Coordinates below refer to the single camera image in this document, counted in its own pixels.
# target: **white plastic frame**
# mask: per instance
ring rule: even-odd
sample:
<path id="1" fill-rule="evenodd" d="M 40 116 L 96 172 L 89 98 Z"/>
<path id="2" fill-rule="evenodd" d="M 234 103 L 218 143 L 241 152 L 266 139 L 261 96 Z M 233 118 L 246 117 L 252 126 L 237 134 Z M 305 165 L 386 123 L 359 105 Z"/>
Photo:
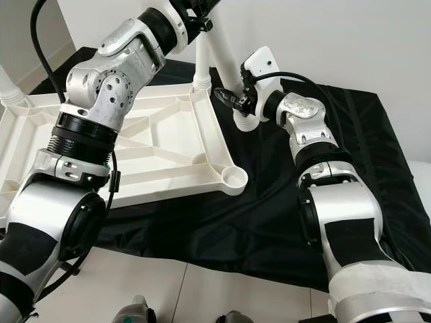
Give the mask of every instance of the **white plastic frame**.
<path id="1" fill-rule="evenodd" d="M 59 111 L 54 94 L 29 99 L 33 108 L 9 106 L 0 120 L 0 227 Z M 248 181 L 230 157 L 207 91 L 191 84 L 145 87 L 115 150 L 122 177 L 114 208 L 216 190 L 238 195 Z M 108 198 L 107 187 L 100 195 Z"/>

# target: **white floor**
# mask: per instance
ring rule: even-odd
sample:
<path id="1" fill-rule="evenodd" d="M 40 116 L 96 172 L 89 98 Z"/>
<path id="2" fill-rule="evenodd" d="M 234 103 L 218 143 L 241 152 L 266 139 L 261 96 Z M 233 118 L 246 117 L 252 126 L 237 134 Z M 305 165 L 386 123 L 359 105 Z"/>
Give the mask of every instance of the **white floor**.
<path id="1" fill-rule="evenodd" d="M 213 323 L 230 310 L 256 323 L 327 314 L 327 294 L 309 288 L 94 248 L 81 273 L 38 303 L 39 318 L 28 322 L 109 323 L 135 295 L 145 296 L 159 323 Z"/>

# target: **black tablecloth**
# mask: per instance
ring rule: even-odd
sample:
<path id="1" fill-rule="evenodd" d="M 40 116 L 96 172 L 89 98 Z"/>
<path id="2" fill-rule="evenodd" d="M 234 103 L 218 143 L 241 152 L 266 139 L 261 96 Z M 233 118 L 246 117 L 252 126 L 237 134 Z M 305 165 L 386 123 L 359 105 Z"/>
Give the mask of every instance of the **black tablecloth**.
<path id="1" fill-rule="evenodd" d="M 91 48 L 82 48 L 57 70 L 63 89 L 70 68 L 93 53 Z M 188 83 L 193 73 L 192 64 L 168 61 L 151 85 Z M 216 70 L 211 74 L 213 83 L 220 86 Z M 283 80 L 282 85 L 286 91 L 320 98 L 304 83 Z M 378 96 L 338 87 L 325 90 L 337 102 L 345 145 L 380 202 L 400 253 L 417 271 L 431 273 L 429 218 Z M 51 92 L 51 85 L 44 81 L 33 94 Z M 98 246 L 326 290 L 323 259 L 303 242 L 300 233 L 297 175 L 288 134 L 270 122 L 241 133 L 232 111 L 213 97 L 212 102 L 230 154 L 249 176 L 244 193 L 232 197 L 211 192 L 114 209 Z M 382 245 L 392 254 L 388 239 L 386 234 Z"/>

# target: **white pole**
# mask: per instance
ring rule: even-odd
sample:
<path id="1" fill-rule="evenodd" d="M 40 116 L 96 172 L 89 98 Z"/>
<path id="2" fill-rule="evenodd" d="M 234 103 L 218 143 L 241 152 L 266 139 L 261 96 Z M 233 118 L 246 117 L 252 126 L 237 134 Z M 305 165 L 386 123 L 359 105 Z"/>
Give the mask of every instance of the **white pole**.
<path id="1" fill-rule="evenodd" d="M 196 39 L 196 72 L 193 78 L 193 89 L 211 92 L 211 75 L 209 74 L 209 51 L 207 35 L 202 32 Z"/>
<path id="2" fill-rule="evenodd" d="M 244 84 L 241 80 L 240 65 L 236 60 L 234 51 L 230 46 L 228 35 L 220 19 L 218 6 L 214 7 L 209 15 L 213 22 L 213 29 L 207 33 L 207 45 L 214 58 L 223 86 L 234 92 L 237 96 L 243 96 Z M 259 125 L 259 119 L 251 114 L 246 118 L 237 110 L 234 110 L 234 121 L 241 131 L 252 131 Z"/>
<path id="3" fill-rule="evenodd" d="M 0 65 L 0 102 L 4 106 L 28 106 L 30 103 Z"/>

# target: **black joint cover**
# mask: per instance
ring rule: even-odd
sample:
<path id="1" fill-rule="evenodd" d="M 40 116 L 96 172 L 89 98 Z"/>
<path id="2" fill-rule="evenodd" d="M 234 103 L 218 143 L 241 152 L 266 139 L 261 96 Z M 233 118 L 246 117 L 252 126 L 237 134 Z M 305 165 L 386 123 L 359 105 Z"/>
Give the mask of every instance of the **black joint cover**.
<path id="1" fill-rule="evenodd" d="M 286 95 L 286 93 L 279 90 L 272 92 L 263 107 L 263 116 L 271 121 L 276 121 L 278 106 Z"/>
<path id="2" fill-rule="evenodd" d="M 153 32 L 165 56 L 174 49 L 177 44 L 175 30 L 163 13 L 148 8 L 138 19 Z"/>
<path id="3" fill-rule="evenodd" d="M 6 237 L 0 244 L 0 261 L 29 275 L 48 260 L 56 245 L 57 241 L 43 231 L 21 223 L 9 223 Z"/>
<path id="4" fill-rule="evenodd" d="M 369 318 L 365 318 L 358 323 L 390 323 L 392 322 L 392 318 L 389 313 L 382 313 L 371 316 Z"/>
<path id="5" fill-rule="evenodd" d="M 318 253 L 322 253 L 322 237 L 316 206 L 311 192 L 305 190 L 299 197 L 300 223 L 304 241 Z"/>
<path id="6" fill-rule="evenodd" d="M 34 311 L 33 290 L 18 278 L 0 272 L 0 294 L 17 307 L 23 319 L 26 319 Z"/>
<path id="7" fill-rule="evenodd" d="M 368 260 L 390 260 L 374 239 L 374 219 L 325 224 L 332 253 L 341 266 Z"/>
<path id="8" fill-rule="evenodd" d="M 424 320 L 424 322 L 431 323 L 431 314 L 421 313 L 420 316 Z"/>
<path id="9" fill-rule="evenodd" d="M 84 197 L 73 210 L 61 237 L 60 261 L 68 261 L 90 251 L 96 243 L 106 207 L 96 193 Z"/>

